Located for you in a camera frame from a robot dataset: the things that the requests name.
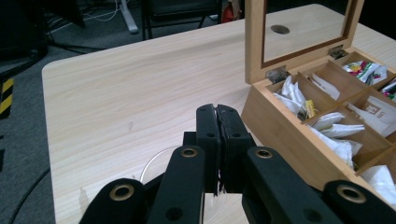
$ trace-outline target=wooden box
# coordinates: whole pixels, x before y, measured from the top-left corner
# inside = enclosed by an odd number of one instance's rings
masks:
[[[351,47],[363,0],[346,0],[345,13],[313,4],[266,14],[268,2],[246,1],[246,82],[252,86],[243,121],[262,144],[279,151],[307,184],[323,189],[329,181],[346,179],[378,195],[361,173],[385,164],[396,182],[396,133],[381,136],[357,119],[347,104],[359,107],[372,95],[396,107],[379,92],[396,72],[388,67],[387,79],[369,86],[343,69],[343,65],[357,61],[381,63]],[[293,82],[298,80],[305,97],[314,101],[318,113],[313,118],[301,121],[275,98],[273,92],[281,89],[283,81],[275,84],[269,77],[285,72]],[[312,74],[332,83],[340,91],[339,98],[334,100],[310,82],[307,77]],[[365,127],[349,138],[362,143],[353,157],[356,168],[342,161],[308,127],[321,115],[334,111],[345,116],[345,124]]]

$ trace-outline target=black chair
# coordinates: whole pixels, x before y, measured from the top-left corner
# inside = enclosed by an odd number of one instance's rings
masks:
[[[148,38],[152,38],[151,29],[157,27],[199,22],[199,29],[207,16],[217,15],[219,24],[221,7],[221,0],[142,0],[143,40],[146,40],[146,30]],[[151,21],[159,22],[160,25],[151,25]]]

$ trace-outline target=yellow and black tape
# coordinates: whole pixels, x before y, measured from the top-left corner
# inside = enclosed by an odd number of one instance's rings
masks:
[[[0,95],[0,119],[9,117],[12,104],[12,87],[14,86],[14,78],[3,80]]]

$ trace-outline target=gray carpet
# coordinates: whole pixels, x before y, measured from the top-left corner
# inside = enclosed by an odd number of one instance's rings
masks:
[[[140,6],[130,8],[140,28]],[[58,43],[95,48],[115,48],[142,40],[142,33],[131,35],[120,12],[110,21],[85,21],[86,28],[67,25],[52,34]],[[207,18],[204,27],[215,25]],[[154,37],[196,29],[198,24],[158,28]],[[5,150],[0,172],[0,224],[9,223],[22,198],[27,196],[13,223],[55,223],[49,149],[43,99],[41,70],[50,63],[77,56],[75,52],[49,46],[48,54],[38,63],[14,76],[11,115],[0,119],[0,149]],[[0,62],[0,73],[26,61]],[[32,192],[29,189],[37,183]]]

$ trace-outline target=light wood tabletop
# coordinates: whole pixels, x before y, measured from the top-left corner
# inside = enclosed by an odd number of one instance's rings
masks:
[[[353,46],[396,67],[396,42],[362,25]],[[242,112],[245,23],[234,21],[82,55],[42,72],[57,223],[78,223],[98,191],[139,179],[162,150],[195,131],[195,110]],[[211,223],[247,223],[240,195],[226,195]]]

